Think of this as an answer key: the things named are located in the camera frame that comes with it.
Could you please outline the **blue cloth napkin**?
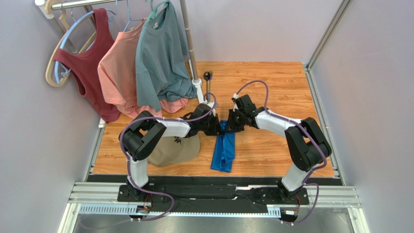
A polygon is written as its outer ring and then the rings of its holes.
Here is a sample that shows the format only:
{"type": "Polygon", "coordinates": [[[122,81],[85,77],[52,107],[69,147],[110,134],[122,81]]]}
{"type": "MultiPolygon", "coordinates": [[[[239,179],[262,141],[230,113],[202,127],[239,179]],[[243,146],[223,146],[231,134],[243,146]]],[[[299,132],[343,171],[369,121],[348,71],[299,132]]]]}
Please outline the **blue cloth napkin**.
{"type": "Polygon", "coordinates": [[[218,135],[214,147],[210,168],[230,173],[236,155],[235,133],[218,135]]]}

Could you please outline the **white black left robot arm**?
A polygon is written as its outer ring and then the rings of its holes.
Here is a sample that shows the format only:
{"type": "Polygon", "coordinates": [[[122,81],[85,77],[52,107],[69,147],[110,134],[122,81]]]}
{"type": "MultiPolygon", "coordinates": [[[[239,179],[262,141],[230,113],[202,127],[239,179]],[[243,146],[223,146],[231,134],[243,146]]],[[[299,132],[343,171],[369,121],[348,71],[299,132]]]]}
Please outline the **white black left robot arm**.
{"type": "Polygon", "coordinates": [[[223,135],[216,102],[200,103],[196,109],[179,118],[164,118],[143,111],[119,135],[121,150],[127,158],[128,182],[142,191],[148,182],[147,158],[164,138],[188,139],[199,132],[207,136],[223,135]]]}

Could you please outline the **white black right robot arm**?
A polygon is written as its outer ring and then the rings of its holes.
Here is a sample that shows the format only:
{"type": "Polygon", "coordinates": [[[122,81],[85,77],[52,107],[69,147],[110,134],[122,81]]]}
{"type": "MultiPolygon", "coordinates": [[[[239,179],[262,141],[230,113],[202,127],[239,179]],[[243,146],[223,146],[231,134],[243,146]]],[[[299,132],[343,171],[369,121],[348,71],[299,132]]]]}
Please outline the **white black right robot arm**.
{"type": "Polygon", "coordinates": [[[327,165],[332,148],[314,118],[294,119],[257,108],[248,95],[234,95],[232,101],[235,106],[229,110],[228,132],[241,132],[249,126],[286,139],[292,165],[281,180],[284,191],[298,190],[315,170],[327,165]]]}

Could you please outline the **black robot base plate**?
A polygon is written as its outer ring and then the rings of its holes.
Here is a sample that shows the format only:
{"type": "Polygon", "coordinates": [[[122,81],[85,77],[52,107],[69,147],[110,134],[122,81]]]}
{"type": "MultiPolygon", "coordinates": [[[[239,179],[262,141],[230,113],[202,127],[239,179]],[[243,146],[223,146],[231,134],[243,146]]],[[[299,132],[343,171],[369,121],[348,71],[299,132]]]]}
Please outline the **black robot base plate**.
{"type": "MultiPolygon", "coordinates": [[[[297,194],[283,198],[277,187],[238,187],[233,185],[178,185],[153,184],[143,187],[152,192],[166,193],[177,199],[204,200],[250,200],[261,204],[308,205],[310,203],[307,190],[301,188],[297,194]]],[[[135,189],[130,184],[119,187],[117,201],[120,202],[168,202],[163,195],[147,194],[135,189]]]]}

